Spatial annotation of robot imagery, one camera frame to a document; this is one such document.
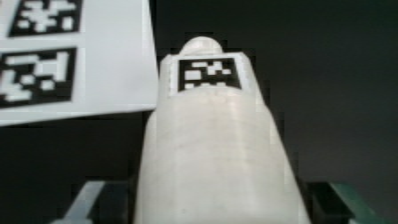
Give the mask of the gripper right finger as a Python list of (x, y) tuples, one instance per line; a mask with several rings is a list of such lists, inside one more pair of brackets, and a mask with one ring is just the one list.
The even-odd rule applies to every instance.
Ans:
[(355, 189), (341, 183), (307, 183), (307, 210), (312, 224), (389, 224)]

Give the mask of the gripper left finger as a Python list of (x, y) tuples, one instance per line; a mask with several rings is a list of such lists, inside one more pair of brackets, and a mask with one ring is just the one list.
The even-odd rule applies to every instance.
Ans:
[(87, 181), (64, 216), (51, 224), (131, 224), (129, 183)]

